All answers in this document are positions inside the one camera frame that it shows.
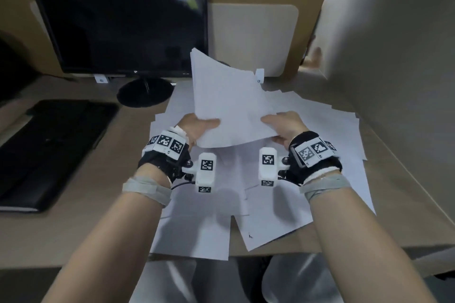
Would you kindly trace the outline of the black folder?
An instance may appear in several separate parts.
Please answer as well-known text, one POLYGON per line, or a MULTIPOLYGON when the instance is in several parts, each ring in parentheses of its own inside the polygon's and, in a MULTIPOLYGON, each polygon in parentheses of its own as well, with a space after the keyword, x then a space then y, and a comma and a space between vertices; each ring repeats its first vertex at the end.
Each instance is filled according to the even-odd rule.
POLYGON ((48 210, 119 108, 111 102, 46 99, 27 110, 31 119, 0 145, 0 213, 48 210))

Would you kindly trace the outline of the person's white trousers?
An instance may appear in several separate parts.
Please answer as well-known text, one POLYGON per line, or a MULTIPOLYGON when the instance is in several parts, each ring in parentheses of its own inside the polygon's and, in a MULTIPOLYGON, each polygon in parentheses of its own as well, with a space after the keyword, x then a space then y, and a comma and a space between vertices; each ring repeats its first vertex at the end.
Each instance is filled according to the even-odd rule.
POLYGON ((322 254, 149 261, 129 303, 344 303, 322 254))

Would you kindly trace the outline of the black computer monitor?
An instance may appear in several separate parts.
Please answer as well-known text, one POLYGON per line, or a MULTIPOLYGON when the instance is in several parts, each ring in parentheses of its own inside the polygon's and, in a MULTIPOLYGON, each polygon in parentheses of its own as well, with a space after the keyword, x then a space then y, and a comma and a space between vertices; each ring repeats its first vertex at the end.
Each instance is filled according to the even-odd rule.
POLYGON ((127 107, 151 107, 192 77, 190 53, 208 54, 208 0, 36 0, 64 73, 137 77, 127 107))

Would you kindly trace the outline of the grey wrist band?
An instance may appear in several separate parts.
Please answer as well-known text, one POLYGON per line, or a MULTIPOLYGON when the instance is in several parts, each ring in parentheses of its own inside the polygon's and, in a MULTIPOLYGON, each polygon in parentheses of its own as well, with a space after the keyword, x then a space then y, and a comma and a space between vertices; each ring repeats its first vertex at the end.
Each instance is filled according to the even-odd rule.
POLYGON ((311 174, 299 185, 299 192, 309 202, 313 197, 327 191, 351 187, 348 179, 338 168, 328 167, 311 174))
POLYGON ((137 176, 129 178, 122 186, 122 192, 139 193, 151 200, 160 203, 164 208, 171 201, 172 191, 164 187, 152 178, 137 176))

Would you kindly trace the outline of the person's left hand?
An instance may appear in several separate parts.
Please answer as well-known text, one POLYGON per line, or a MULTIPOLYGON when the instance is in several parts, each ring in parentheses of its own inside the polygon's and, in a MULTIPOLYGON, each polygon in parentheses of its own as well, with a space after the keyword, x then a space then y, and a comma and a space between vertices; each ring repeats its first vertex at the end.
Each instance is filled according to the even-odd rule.
MULTIPOLYGON (((196 145, 196 141, 205 133, 198 131, 197 120, 197 116, 194 113, 191 113, 184 115, 177 124, 177 126, 185 131, 186 136, 189 139, 189 151, 191 151, 192 147, 196 145)), ((161 169, 150 163, 144 163, 138 168, 134 174, 134 177, 137 176, 152 178, 160 185, 167 188, 172 186, 172 182, 169 180, 168 176, 161 169)))

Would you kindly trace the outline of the person's left forearm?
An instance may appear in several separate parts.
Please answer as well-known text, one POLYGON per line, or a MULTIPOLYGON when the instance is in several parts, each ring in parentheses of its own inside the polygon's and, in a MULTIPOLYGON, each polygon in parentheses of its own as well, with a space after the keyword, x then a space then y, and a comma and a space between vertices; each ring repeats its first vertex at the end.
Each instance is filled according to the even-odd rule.
POLYGON ((58 273, 42 303, 128 303, 162 209, 142 194, 121 193, 58 273))

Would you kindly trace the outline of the white desk divider panel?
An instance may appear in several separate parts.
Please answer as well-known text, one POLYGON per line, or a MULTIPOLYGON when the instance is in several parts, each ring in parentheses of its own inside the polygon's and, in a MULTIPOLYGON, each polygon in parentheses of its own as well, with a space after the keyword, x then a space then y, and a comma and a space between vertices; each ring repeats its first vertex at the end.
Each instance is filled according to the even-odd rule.
POLYGON ((283 74, 299 10, 293 5, 208 4, 208 56, 266 77, 283 74))

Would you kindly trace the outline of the white paper bundle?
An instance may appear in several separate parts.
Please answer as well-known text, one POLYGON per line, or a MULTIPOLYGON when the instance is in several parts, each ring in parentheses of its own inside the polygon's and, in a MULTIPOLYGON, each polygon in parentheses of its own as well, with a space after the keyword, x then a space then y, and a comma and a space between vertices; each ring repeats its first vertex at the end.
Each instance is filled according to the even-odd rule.
POLYGON ((252 71, 229 67, 196 48, 190 57, 195 114, 202 120, 220 120, 197 140, 199 147, 231 147, 276 136, 261 121, 275 112, 252 71))

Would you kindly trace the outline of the person's right forearm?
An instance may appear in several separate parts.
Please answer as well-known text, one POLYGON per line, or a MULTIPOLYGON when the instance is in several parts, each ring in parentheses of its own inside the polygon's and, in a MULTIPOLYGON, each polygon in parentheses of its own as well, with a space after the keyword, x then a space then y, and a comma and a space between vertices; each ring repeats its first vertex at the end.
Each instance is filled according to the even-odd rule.
POLYGON ((345 303, 437 303, 410 257, 352 188, 322 191, 309 204, 345 303))

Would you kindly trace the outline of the large white partition board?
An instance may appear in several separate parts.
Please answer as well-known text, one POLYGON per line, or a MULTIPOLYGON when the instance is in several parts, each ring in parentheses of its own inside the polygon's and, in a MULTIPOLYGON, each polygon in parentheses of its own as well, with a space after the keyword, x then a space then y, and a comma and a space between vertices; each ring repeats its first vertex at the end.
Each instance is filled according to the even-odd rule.
POLYGON ((455 220, 455 0, 324 0, 322 72, 455 220))

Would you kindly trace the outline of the marker tracker block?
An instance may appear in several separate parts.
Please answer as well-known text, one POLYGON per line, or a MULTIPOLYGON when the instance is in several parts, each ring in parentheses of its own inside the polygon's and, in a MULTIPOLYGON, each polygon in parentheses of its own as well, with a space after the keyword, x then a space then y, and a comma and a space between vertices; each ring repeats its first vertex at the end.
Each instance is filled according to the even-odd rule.
POLYGON ((147 152, 156 151, 166 155, 174 162, 179 162, 188 150, 189 143, 185 137, 172 131, 164 130, 161 134, 150 138, 141 155, 144 156, 147 152))
POLYGON ((314 138, 299 145, 290 145, 289 150, 300 168, 311 168, 327 158, 339 157, 333 144, 321 138, 314 138))

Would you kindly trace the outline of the person's right hand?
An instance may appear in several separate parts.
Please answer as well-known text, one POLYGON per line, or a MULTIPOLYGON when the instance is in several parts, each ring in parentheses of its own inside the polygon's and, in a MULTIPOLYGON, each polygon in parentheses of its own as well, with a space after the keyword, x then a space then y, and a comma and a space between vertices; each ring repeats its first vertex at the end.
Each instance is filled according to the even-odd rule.
POLYGON ((308 140, 319 138, 319 134, 316 132, 310 131, 309 128, 305 126, 298 113, 295 111, 279 112, 275 115, 285 115, 285 124, 281 127, 271 127, 275 130, 277 135, 273 137, 273 141, 281 144, 288 150, 288 160, 290 168, 287 171, 285 179, 301 185, 305 179, 307 179, 311 174, 316 171, 328 167, 335 167, 339 170, 342 169, 342 164, 337 157, 327 158, 318 164, 314 165, 311 168, 300 168, 297 165, 292 153, 289 150, 290 145, 299 145, 308 140))

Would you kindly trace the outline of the pile of white sheets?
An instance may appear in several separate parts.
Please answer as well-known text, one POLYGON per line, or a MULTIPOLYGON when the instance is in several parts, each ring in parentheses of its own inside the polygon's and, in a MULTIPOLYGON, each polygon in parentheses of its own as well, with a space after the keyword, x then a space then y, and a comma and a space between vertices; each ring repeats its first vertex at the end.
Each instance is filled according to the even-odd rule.
MULTIPOLYGON (((298 147, 298 155, 315 162, 321 155, 341 156, 345 177, 374 212, 364 169, 365 152, 359 132, 359 119, 351 112, 300 98, 294 92, 280 90, 264 93, 278 111, 297 109, 321 136, 298 147)), ((297 185, 285 180, 258 178, 262 147, 275 149, 276 157, 287 156, 282 146, 266 139, 234 147, 201 149, 191 152, 197 160, 202 152, 218 156, 214 192, 198 192, 194 185, 177 180, 182 186, 173 191, 171 204, 162 212, 151 253, 227 260, 234 255, 230 241, 231 217, 235 217, 247 252, 252 252, 313 221, 309 204, 297 185)))

